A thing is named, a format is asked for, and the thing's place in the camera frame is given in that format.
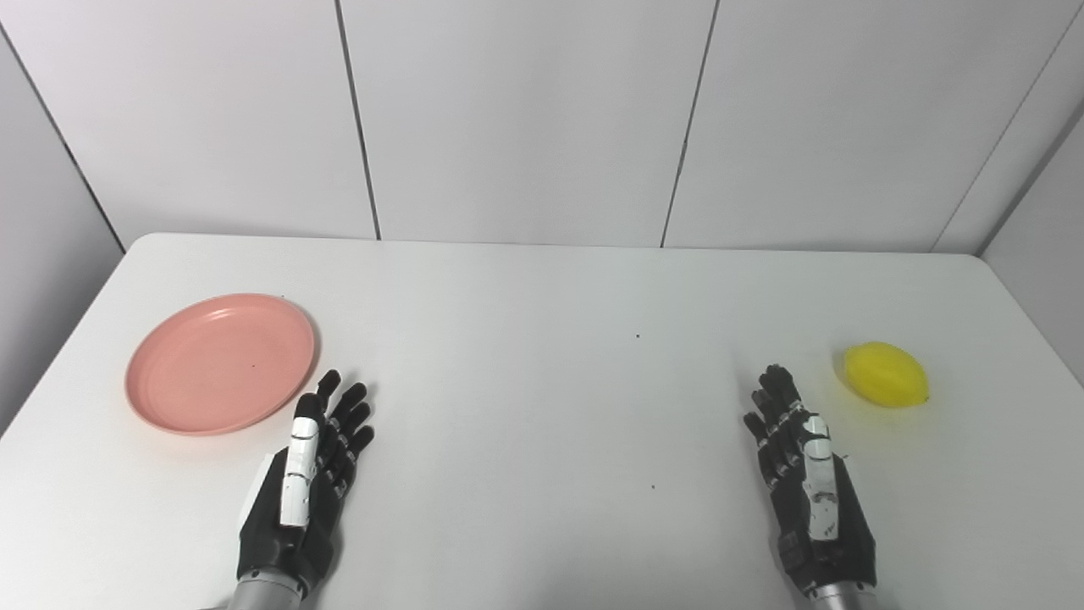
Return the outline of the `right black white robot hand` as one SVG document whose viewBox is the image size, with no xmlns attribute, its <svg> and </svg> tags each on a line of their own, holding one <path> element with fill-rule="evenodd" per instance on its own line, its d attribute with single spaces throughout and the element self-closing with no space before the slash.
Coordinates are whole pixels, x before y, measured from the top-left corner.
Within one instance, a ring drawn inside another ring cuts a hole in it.
<svg viewBox="0 0 1084 610">
<path fill-rule="evenodd" d="M 828 425 L 780 364 L 759 375 L 743 416 L 779 529 L 783 572 L 816 609 L 872 609 L 877 546 Z"/>
</svg>

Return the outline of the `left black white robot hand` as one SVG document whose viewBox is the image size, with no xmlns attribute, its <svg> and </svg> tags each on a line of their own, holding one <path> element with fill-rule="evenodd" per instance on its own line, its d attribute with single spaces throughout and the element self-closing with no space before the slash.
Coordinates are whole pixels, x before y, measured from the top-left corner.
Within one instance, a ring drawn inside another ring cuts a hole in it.
<svg viewBox="0 0 1084 610">
<path fill-rule="evenodd" d="M 232 607 L 296 609 L 330 576 L 357 460 L 374 440 L 367 387 L 336 395 L 340 371 L 296 402 L 286 447 L 266 456 L 238 532 Z"/>
</svg>

